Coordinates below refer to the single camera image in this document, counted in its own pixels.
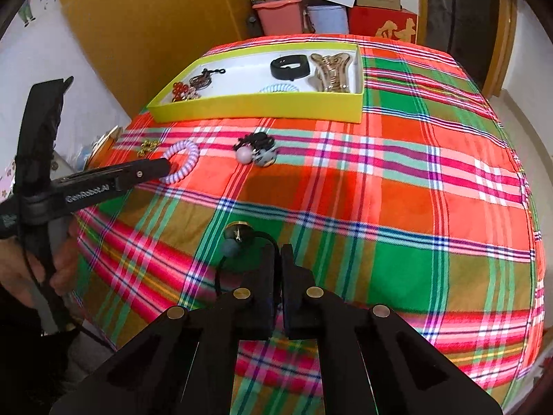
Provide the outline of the beige hair claw clip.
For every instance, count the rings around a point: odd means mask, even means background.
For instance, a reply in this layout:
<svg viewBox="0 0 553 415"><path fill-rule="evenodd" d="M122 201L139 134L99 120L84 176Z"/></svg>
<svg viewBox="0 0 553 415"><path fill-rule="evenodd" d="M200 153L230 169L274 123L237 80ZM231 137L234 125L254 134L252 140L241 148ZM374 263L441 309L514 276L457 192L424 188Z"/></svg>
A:
<svg viewBox="0 0 553 415"><path fill-rule="evenodd" d="M320 81L322 92L350 92L348 78L348 69L352 62L350 54L311 54L310 59L315 65L315 77Z"/></svg>

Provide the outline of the plaid tablecloth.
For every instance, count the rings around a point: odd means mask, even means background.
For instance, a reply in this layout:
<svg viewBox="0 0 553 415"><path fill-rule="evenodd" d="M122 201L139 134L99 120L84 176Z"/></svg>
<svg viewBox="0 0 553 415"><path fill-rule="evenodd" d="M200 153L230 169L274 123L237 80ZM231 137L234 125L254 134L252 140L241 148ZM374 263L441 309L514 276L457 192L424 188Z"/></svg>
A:
<svg viewBox="0 0 553 415"><path fill-rule="evenodd" d="M138 115L107 157L178 140L200 159L80 212L75 297L118 347L174 304L216 298L224 228L290 243L317 285L387 304L502 407L542 343L545 250L532 192L499 118L448 54L352 37L361 121L246 118L158 124Z"/></svg>

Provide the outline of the black hair tie gold button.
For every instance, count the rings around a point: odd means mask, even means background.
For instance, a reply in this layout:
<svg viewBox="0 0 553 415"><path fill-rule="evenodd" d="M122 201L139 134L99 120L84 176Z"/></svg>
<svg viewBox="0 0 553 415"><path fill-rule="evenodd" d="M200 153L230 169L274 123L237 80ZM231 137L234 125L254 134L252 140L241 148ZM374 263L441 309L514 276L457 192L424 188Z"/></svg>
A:
<svg viewBox="0 0 553 415"><path fill-rule="evenodd" d="M251 246L256 239L263 239L272 246L274 265L281 265L280 250L276 240L267 232L254 230L245 221L234 221L229 223L223 230L223 243L221 246L222 257L216 266L214 287L216 297L223 294L220 278L227 259L237 257L243 250Z"/></svg>

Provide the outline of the gold brooch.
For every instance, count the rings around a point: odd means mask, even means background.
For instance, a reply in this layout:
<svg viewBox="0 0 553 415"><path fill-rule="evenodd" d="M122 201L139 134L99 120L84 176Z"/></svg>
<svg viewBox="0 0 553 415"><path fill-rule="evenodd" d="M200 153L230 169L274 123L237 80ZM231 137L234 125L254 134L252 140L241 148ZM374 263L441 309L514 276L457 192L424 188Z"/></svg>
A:
<svg viewBox="0 0 553 415"><path fill-rule="evenodd" d="M144 140L141 143L141 146L137 152L138 158L144 158L150 155L155 150L157 150L158 146L159 146L158 140Z"/></svg>

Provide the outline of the wooden door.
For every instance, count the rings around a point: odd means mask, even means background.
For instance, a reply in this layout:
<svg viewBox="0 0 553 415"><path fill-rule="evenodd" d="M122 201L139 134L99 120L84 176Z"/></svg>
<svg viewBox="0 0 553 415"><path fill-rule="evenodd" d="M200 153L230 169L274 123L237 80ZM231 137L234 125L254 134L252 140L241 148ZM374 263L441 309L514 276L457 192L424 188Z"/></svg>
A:
<svg viewBox="0 0 553 415"><path fill-rule="evenodd" d="M516 29L516 0L419 0L421 42L450 54L481 93L499 94Z"/></svg>

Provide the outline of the yellow tray box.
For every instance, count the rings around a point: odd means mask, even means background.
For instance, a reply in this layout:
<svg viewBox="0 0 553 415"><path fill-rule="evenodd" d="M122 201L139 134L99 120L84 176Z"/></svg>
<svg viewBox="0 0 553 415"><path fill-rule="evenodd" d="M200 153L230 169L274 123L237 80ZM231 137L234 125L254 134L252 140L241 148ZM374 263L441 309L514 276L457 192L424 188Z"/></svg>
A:
<svg viewBox="0 0 553 415"><path fill-rule="evenodd" d="M347 53L349 93L321 91L311 54ZM304 54L310 74L293 82L275 79L278 57ZM351 42L315 41L243 47L204 56L175 76L147 105L158 123L229 118L313 119L358 124L364 97L360 48Z"/></svg>

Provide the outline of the orange box on floor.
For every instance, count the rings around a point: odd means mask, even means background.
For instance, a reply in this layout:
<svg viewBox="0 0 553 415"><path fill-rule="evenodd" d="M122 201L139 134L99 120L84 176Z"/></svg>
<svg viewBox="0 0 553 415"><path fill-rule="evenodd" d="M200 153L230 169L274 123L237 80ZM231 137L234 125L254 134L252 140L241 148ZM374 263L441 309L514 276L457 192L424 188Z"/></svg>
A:
<svg viewBox="0 0 553 415"><path fill-rule="evenodd" d="M92 146L92 150L84 163L84 169L99 168L104 157L109 153L112 145L116 143L123 132L123 128L116 126L104 133Z"/></svg>

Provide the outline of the pink plastic bin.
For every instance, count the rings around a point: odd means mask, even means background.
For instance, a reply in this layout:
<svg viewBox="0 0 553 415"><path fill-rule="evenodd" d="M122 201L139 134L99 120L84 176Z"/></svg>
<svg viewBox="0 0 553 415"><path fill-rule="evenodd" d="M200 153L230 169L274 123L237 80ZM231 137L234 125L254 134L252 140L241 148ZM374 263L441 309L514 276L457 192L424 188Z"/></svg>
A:
<svg viewBox="0 0 553 415"><path fill-rule="evenodd" d="M275 0L253 6L265 36L302 34L302 0Z"/></svg>

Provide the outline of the wooden wardrobe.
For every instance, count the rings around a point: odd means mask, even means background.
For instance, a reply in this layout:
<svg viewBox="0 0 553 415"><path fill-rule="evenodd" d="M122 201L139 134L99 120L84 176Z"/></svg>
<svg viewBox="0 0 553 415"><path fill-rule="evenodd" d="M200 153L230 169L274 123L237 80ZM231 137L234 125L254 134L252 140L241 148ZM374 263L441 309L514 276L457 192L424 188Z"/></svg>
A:
<svg viewBox="0 0 553 415"><path fill-rule="evenodd" d="M211 48L249 37L250 0L60 0L96 74L139 111Z"/></svg>

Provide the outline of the red gift box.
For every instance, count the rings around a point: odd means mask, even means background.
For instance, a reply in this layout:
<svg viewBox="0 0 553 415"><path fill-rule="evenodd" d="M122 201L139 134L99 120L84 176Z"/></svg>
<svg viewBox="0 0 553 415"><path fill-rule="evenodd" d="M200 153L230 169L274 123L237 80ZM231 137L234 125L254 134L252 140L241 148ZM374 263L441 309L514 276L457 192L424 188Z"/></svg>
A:
<svg viewBox="0 0 553 415"><path fill-rule="evenodd" d="M354 6L348 11L352 35L389 38L408 43L417 40L417 14L407 9Z"/></svg>

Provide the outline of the black wristband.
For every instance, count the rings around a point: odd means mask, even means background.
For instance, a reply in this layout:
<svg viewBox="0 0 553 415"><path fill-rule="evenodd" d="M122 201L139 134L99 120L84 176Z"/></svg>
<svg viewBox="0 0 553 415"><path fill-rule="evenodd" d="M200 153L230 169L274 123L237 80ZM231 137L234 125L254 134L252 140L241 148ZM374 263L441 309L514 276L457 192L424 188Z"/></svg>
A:
<svg viewBox="0 0 553 415"><path fill-rule="evenodd" d="M310 65L304 54L291 54L278 57L270 64L272 76L281 81L296 81L308 77Z"/></svg>

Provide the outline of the light blue bucket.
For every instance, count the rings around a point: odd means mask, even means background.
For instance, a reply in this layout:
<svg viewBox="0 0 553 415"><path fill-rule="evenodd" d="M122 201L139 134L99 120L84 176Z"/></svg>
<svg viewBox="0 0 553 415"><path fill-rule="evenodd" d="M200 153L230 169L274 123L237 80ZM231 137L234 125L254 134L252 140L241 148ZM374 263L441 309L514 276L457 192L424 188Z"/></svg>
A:
<svg viewBox="0 0 553 415"><path fill-rule="evenodd" d="M348 14L343 6L309 6L308 17L316 34L348 34Z"/></svg>

